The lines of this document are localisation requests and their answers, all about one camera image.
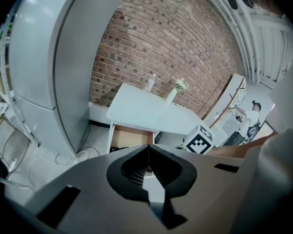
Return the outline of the person's white shirt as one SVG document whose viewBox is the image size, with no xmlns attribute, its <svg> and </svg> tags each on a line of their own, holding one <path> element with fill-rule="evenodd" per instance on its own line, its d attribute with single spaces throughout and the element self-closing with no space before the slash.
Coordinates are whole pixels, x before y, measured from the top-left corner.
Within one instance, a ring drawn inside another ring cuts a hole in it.
<svg viewBox="0 0 293 234">
<path fill-rule="evenodd" d="M 261 146 L 231 234 L 293 234 L 293 64 L 271 99 L 267 122 L 276 134 Z"/>
</svg>

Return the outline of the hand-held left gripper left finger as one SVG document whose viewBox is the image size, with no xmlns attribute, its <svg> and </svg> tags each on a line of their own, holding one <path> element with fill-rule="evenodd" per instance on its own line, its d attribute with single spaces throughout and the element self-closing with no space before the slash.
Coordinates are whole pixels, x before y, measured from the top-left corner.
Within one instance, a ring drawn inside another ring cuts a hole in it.
<svg viewBox="0 0 293 234">
<path fill-rule="evenodd" d="M 8 234 L 165 234 L 147 201 L 119 195 L 108 168 L 131 147 L 83 161 L 42 187 L 25 206 L 9 201 Z"/>
</svg>

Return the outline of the person's right forearm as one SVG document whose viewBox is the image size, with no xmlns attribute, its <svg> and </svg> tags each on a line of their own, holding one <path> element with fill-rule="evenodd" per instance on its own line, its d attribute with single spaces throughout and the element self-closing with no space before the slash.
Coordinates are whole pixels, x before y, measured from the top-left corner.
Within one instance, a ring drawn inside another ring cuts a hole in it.
<svg viewBox="0 0 293 234">
<path fill-rule="evenodd" d="M 207 153 L 207 155 L 233 157 L 233 158 L 244 158 L 250 148 L 262 146 L 269 138 L 271 138 L 275 135 L 278 135 L 278 133 L 276 131 L 274 131 L 269 136 L 261 137 L 255 141 L 249 142 L 247 144 L 242 144 L 242 145 L 238 145 L 238 146 L 214 147 Z"/>
</svg>

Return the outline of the grey refrigerator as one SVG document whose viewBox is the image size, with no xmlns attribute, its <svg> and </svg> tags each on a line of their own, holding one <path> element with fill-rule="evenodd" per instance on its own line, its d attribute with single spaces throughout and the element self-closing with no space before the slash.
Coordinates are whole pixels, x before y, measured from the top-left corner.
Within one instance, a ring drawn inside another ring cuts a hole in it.
<svg viewBox="0 0 293 234">
<path fill-rule="evenodd" d="M 74 156 L 89 125 L 95 56 L 120 0 L 22 0 L 9 45 L 12 87 L 35 140 Z"/>
</svg>

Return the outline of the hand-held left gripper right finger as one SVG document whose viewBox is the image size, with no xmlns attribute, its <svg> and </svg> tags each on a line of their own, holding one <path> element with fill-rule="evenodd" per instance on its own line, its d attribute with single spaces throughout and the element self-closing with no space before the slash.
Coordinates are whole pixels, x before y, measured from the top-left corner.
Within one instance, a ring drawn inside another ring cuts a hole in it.
<svg viewBox="0 0 293 234">
<path fill-rule="evenodd" d="M 246 159 L 150 145 L 149 164 L 164 183 L 161 219 L 151 234 L 230 234 L 247 188 Z"/>
</svg>

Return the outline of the clear plastic bottle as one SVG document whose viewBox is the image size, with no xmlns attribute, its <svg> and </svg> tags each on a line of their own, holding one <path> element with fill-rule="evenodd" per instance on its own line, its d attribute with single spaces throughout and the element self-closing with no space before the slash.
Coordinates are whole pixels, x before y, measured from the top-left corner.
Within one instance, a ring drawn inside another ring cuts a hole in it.
<svg viewBox="0 0 293 234">
<path fill-rule="evenodd" d="M 148 79 L 146 86 L 144 88 L 144 93 L 148 94 L 151 89 L 153 88 L 156 81 L 156 74 L 152 74 L 151 77 Z"/>
</svg>

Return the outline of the white desk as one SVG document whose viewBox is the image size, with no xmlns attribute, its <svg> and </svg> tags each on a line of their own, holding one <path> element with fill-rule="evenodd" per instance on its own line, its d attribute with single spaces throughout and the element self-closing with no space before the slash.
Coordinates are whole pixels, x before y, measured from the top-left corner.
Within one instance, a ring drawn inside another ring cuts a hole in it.
<svg viewBox="0 0 293 234">
<path fill-rule="evenodd" d="M 192 110 L 123 83 L 106 113 L 112 123 L 152 132 L 186 136 L 204 123 Z"/>
</svg>

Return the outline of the white metal shelf rack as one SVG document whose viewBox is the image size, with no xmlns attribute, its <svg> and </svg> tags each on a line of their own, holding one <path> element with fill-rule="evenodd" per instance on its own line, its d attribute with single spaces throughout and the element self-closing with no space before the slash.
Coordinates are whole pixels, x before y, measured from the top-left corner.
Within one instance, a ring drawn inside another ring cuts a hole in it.
<svg viewBox="0 0 293 234">
<path fill-rule="evenodd" d="M 14 113 L 14 116 L 16 118 L 17 124 L 16 127 L 18 127 L 18 130 L 20 130 L 25 136 L 29 138 L 29 140 L 37 147 L 39 147 L 39 143 L 37 140 L 33 137 L 31 134 L 28 126 L 25 124 L 25 121 L 22 120 L 20 112 L 17 110 L 17 106 L 13 100 L 13 97 L 11 96 L 11 91 L 9 90 L 9 85 L 8 85 L 8 76 L 6 72 L 6 68 L 8 67 L 6 63 L 6 48 L 8 47 L 10 37 L 8 37 L 8 28 L 11 23 L 12 16 L 15 16 L 16 12 L 16 7 L 17 3 L 15 3 L 9 12 L 7 13 L 7 17 L 3 23 L 3 29 L 2 29 L 2 36 L 0 40 L 0 72 L 1 72 L 1 77 L 2 77 L 2 83 L 3 83 L 3 90 L 5 91 L 5 97 L 7 104 L 9 105 L 9 109 L 12 109 L 12 112 Z"/>
</svg>

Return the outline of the white shelf unit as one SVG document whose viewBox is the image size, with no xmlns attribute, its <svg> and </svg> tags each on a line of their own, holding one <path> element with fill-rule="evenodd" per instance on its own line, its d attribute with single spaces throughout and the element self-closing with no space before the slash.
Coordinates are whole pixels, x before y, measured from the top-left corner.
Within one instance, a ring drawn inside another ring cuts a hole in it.
<svg viewBox="0 0 293 234">
<path fill-rule="evenodd" d="M 240 106 L 246 96 L 246 78 L 234 74 L 214 107 L 203 119 L 203 122 L 216 133 L 222 131 L 224 124 L 233 116 L 235 105 Z"/>
</svg>

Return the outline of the white vase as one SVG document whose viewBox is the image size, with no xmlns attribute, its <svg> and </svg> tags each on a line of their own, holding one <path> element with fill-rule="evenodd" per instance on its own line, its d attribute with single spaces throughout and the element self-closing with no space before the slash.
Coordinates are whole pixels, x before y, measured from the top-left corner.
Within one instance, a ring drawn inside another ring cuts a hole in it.
<svg viewBox="0 0 293 234">
<path fill-rule="evenodd" d="M 170 103 L 174 100 L 174 98 L 175 98 L 175 96 L 177 95 L 177 93 L 178 93 L 178 91 L 177 91 L 176 87 L 174 87 L 174 88 L 170 91 L 169 95 L 167 96 L 167 98 L 166 98 L 166 103 L 167 103 L 167 104 L 170 104 Z"/>
</svg>

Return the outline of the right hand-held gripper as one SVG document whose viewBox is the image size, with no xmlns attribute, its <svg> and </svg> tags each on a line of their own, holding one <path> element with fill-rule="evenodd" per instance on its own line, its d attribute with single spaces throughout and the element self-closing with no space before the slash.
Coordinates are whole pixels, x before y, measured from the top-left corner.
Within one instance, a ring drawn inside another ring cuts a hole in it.
<svg viewBox="0 0 293 234">
<path fill-rule="evenodd" d="M 188 152 L 207 154 L 214 147 L 213 141 L 212 131 L 199 124 L 187 135 L 182 147 Z"/>
</svg>

